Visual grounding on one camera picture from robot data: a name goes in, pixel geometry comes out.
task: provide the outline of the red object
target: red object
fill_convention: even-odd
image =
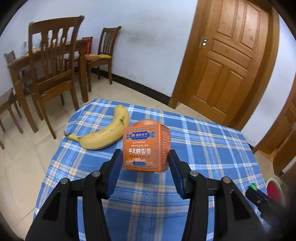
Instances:
[[[90,41],[86,44],[86,54],[91,54],[92,37],[84,37],[82,39],[90,39]]]
[[[283,200],[282,200],[281,192],[274,182],[270,181],[267,184],[266,191],[267,191],[267,195],[270,198],[272,198],[273,200],[275,200],[279,203],[282,203]]]

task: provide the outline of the wooden dining table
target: wooden dining table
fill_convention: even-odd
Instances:
[[[82,101],[87,102],[89,100],[88,98],[88,93],[87,93],[87,76],[86,76],[86,59],[85,59],[85,54],[86,54],[86,46],[87,42],[90,41],[89,39],[78,39],[76,40],[76,46],[75,46],[75,51],[79,52],[79,66],[80,66],[80,71],[79,71],[79,84],[80,84],[80,89],[81,89],[81,95],[82,95]],[[70,42],[69,44],[66,44],[65,47],[65,53],[69,53],[69,47],[70,47]],[[34,52],[34,58],[35,61],[41,60],[41,52],[40,50],[36,50]],[[24,114],[34,131],[36,133],[38,131],[37,125],[32,117],[32,114],[30,112],[30,109],[28,107],[28,103],[26,100],[26,97],[24,95],[23,87],[22,87],[22,81],[20,77],[20,72],[22,70],[25,70],[30,67],[29,63],[29,54],[25,54],[24,56],[17,58],[10,62],[7,66],[7,68],[10,71],[11,79],[13,86],[15,88],[16,96],[18,99],[19,104],[21,105]]]

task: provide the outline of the yellow and brown cushion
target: yellow and brown cushion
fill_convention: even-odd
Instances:
[[[89,62],[96,62],[96,61],[101,60],[101,59],[111,59],[111,56],[107,55],[107,54],[99,54],[99,55],[86,54],[85,59],[86,59],[86,61],[89,61]]]

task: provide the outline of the tile floor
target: tile floor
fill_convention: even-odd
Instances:
[[[90,101],[94,98],[116,100],[210,121],[183,104],[174,110],[119,83],[113,82],[113,85],[110,85],[105,78],[98,80],[97,76],[93,75],[92,82],[92,92],[89,93]],[[29,96],[27,101],[39,128],[37,133],[33,133],[23,112],[22,119],[16,114],[24,130],[22,135],[11,121],[8,112],[0,116],[6,129],[5,133],[0,131],[0,139],[5,146],[4,150],[0,149],[0,211],[12,230],[23,239],[32,223],[36,199],[50,160],[63,137],[67,121],[75,112],[69,91],[64,93],[64,98],[65,106],[61,105],[59,96],[45,104],[50,122],[57,135],[56,140],[52,138],[46,122],[38,118]],[[77,98],[80,107],[86,104],[81,100],[79,87],[77,87]],[[265,179],[275,176],[270,161],[258,152],[255,158]]]

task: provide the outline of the onion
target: onion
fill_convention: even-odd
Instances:
[[[134,123],[132,126],[145,126],[145,125],[152,125],[152,124],[158,124],[158,123],[159,122],[155,120],[144,119]]]

